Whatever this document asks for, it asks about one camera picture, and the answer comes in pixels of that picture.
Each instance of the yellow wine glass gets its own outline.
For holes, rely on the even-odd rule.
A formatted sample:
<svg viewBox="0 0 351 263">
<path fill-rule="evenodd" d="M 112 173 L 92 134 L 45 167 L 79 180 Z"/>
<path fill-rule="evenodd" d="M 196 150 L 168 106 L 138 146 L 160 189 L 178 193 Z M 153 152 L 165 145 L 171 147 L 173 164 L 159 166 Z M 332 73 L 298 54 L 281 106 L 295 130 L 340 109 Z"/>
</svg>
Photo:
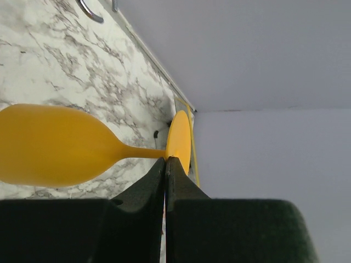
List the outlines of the yellow wine glass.
<svg viewBox="0 0 351 263">
<path fill-rule="evenodd" d="M 0 180 L 10 184 L 76 185 L 128 157 L 175 156 L 188 173 L 190 152 L 184 111 L 173 118 L 166 150 L 128 146 L 101 121 L 74 108 L 17 104 L 0 111 Z"/>
</svg>

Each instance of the black object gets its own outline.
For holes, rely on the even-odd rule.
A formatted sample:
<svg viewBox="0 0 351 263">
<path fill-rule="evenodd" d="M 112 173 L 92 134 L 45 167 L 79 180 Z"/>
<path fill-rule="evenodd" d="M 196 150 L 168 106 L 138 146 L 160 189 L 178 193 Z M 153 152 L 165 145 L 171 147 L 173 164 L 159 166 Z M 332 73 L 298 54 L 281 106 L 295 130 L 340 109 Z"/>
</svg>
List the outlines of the black object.
<svg viewBox="0 0 351 263">
<path fill-rule="evenodd" d="M 166 196 L 167 262 L 317 262 L 297 208 L 213 200 L 177 158 L 161 158 L 111 200 L 0 202 L 0 263 L 159 262 Z"/>
</svg>

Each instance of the metal handle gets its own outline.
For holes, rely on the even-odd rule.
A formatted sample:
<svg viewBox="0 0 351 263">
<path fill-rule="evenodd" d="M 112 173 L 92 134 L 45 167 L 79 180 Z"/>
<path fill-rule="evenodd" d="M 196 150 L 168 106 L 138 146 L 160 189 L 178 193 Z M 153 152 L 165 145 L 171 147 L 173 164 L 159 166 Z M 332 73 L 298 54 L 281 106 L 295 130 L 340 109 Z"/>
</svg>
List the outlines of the metal handle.
<svg viewBox="0 0 351 263">
<path fill-rule="evenodd" d="M 101 16 L 95 15 L 93 11 L 91 11 L 88 6 L 85 4 L 84 0 L 76 0 L 77 4 L 81 8 L 81 10 L 92 20 L 98 23 L 103 23 L 104 19 Z M 112 0 L 112 11 L 117 12 L 117 0 Z"/>
</svg>

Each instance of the metal hook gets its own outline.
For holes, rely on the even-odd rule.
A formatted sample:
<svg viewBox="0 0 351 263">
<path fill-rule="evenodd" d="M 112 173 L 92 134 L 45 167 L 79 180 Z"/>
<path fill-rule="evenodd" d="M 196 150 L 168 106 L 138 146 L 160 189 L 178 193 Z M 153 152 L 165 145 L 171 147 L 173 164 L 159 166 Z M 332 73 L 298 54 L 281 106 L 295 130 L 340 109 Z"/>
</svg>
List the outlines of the metal hook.
<svg viewBox="0 0 351 263">
<path fill-rule="evenodd" d="M 98 16 L 96 14 L 94 14 L 94 12 L 92 12 L 88 6 L 85 4 L 84 0 L 76 0 L 77 4 L 79 5 L 79 7 L 81 8 L 81 10 L 92 20 L 94 20 L 95 22 L 98 23 L 103 23 L 104 19 L 101 16 Z M 117 8 L 117 0 L 112 0 L 112 11 L 113 12 L 117 12 L 118 8 Z"/>
</svg>

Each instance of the wall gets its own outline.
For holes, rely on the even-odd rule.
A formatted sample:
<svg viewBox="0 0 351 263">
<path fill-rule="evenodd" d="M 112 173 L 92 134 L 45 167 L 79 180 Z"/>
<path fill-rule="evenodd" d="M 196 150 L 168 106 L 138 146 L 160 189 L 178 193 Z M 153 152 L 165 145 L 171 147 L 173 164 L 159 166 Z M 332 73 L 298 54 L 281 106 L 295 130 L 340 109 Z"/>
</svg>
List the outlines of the wall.
<svg viewBox="0 0 351 263">
<path fill-rule="evenodd" d="M 350 0 L 118 0 L 198 111 L 350 108 Z"/>
<path fill-rule="evenodd" d="M 322 262 L 350 262 L 351 110 L 198 113 L 201 188 L 281 198 L 302 211 Z"/>
</svg>

